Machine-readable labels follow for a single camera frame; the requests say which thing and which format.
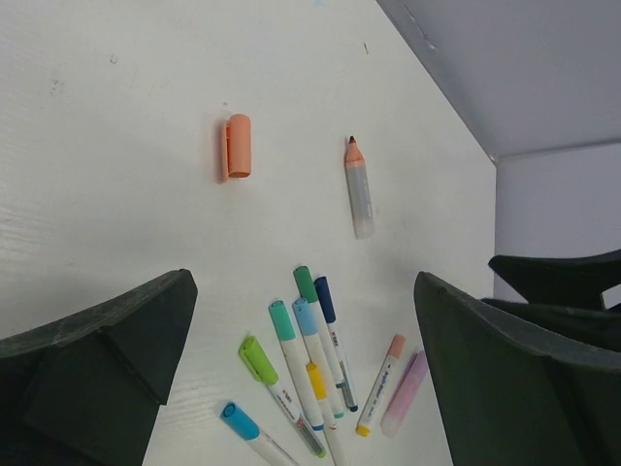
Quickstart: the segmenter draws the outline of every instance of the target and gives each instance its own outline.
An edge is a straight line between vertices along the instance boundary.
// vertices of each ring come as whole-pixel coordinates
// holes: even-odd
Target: dark blue marker cap
[[[314,289],[319,297],[319,304],[321,304],[321,311],[323,311],[326,322],[334,322],[337,319],[337,315],[334,313],[334,305],[332,304],[332,296],[330,296],[328,279],[319,277],[314,281]]]

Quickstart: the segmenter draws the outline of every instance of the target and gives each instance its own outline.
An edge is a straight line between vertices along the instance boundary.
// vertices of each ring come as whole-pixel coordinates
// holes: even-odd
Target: orange marker
[[[345,154],[345,175],[356,238],[359,240],[369,238],[376,228],[373,222],[373,207],[367,180],[367,164],[353,136],[349,138]]]
[[[406,337],[399,334],[395,335],[388,349],[388,353],[386,354],[386,358],[381,365],[379,374],[377,374],[376,382],[373,384],[365,408],[362,410],[362,415],[360,415],[360,419],[358,419],[358,425],[356,426],[356,433],[358,435],[367,437],[371,433],[371,421],[377,413],[379,401],[386,391],[386,385],[390,379],[390,374],[393,372],[395,364],[401,357],[401,352],[405,344]]]

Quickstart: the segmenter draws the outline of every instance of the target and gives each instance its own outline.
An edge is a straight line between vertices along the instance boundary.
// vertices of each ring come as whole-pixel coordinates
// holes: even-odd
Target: pen
[[[232,401],[224,407],[220,418],[272,466],[300,466]]]
[[[374,383],[371,393],[369,394],[367,403],[365,403],[360,419],[358,419],[358,425],[356,427],[356,433],[358,435],[367,437],[371,433],[371,421],[376,414],[379,401],[381,400],[384,391],[386,391],[385,388],[388,384],[388,380],[390,379],[390,374],[393,372],[393,366],[399,360],[405,344],[406,337],[403,335],[397,334],[395,335],[395,338],[392,339],[388,353],[384,358],[379,374],[377,374],[376,382]]]
[[[278,374],[274,370],[274,366],[272,366],[268,356],[266,356],[255,337],[250,336],[244,340],[240,347],[240,356],[254,378],[268,386],[282,412],[285,413],[296,428],[310,451],[323,458],[326,455],[325,448],[317,439],[309,422],[302,416],[300,409],[291,398],[288,390],[278,380]]]
[[[347,153],[345,154],[345,176],[347,177],[349,203],[351,204],[351,216],[356,238],[359,240],[369,238],[376,228],[373,221],[369,180],[367,179],[367,164],[353,136],[349,138]]]
[[[353,389],[353,378],[351,377],[349,364],[347,363],[347,358],[345,357],[343,340],[339,336],[337,315],[334,312],[334,305],[332,304],[332,296],[330,296],[328,279],[325,277],[319,277],[314,281],[314,289],[317,291],[319,303],[321,304],[321,311],[323,311],[323,316],[328,324],[328,331],[330,332],[330,337],[332,338],[332,343],[334,345],[335,352],[337,353],[341,370],[343,371],[343,398],[345,399],[345,404],[349,410],[355,413],[358,411],[358,400],[356,398],[356,392]]]
[[[306,265],[303,265],[293,271],[293,277],[295,278],[295,283],[298,285],[300,296],[309,302],[310,308],[312,309],[312,315],[314,316],[314,322],[317,326],[319,340],[321,340],[323,352],[328,360],[330,372],[332,372],[332,379],[337,388],[341,388],[344,385],[343,371],[341,370],[341,364],[339,364],[337,352],[335,351],[332,339],[330,338],[328,324],[326,323],[323,313],[321,312],[321,307],[319,306],[319,297],[317,296],[317,291],[314,289],[311,271]]]
[[[293,312],[295,317],[298,319],[300,332],[302,332],[304,343],[307,345],[310,360],[319,366],[321,378],[326,383],[328,400],[330,401],[334,417],[341,418],[343,417],[343,402],[339,396],[337,386],[334,384],[334,379],[332,379],[332,373],[328,367],[326,355],[323,352],[321,341],[317,335],[317,326],[315,324],[314,316],[312,315],[311,306],[309,306],[306,299],[300,298],[293,303]]]
[[[379,424],[386,437],[393,437],[401,427],[411,402],[414,401],[418,388],[427,375],[428,368],[425,351],[416,354],[409,363],[404,379]]]
[[[311,381],[306,370],[309,363],[309,356],[304,348],[300,349],[300,340],[296,338],[295,331],[289,319],[289,313],[282,301],[275,301],[270,305],[270,316],[274,323],[274,328],[280,340],[284,359],[291,373],[293,384],[298,392],[302,410],[310,422],[313,430],[323,429],[323,418],[319,405],[312,391]]]
[[[334,461],[336,466],[346,466],[348,464],[347,456],[345,455],[341,435],[339,435],[339,426],[332,415],[332,409],[327,400],[328,395],[326,393],[326,386],[321,379],[321,372],[314,363],[307,365],[307,371],[309,371],[312,389],[314,390],[317,401],[319,402],[319,407],[321,408],[321,413],[323,414],[323,421],[325,423],[323,433],[326,435],[326,440],[328,441],[332,461]]]

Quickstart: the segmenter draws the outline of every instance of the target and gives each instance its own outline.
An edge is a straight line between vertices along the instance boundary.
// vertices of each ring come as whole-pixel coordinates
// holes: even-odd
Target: white wall
[[[488,153],[621,140],[618,0],[377,0]]]
[[[621,248],[621,145],[505,158],[496,252],[578,257]],[[495,295],[516,294],[497,278]]]

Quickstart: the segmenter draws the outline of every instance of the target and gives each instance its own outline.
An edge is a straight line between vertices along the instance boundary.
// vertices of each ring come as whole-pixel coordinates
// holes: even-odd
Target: peach marker cap
[[[222,181],[251,172],[250,118],[236,114],[222,125]]]
[[[392,339],[392,344],[388,349],[388,355],[394,356],[397,359],[401,357],[401,352],[404,350],[404,346],[406,345],[406,337],[403,335],[395,335],[395,338]]]

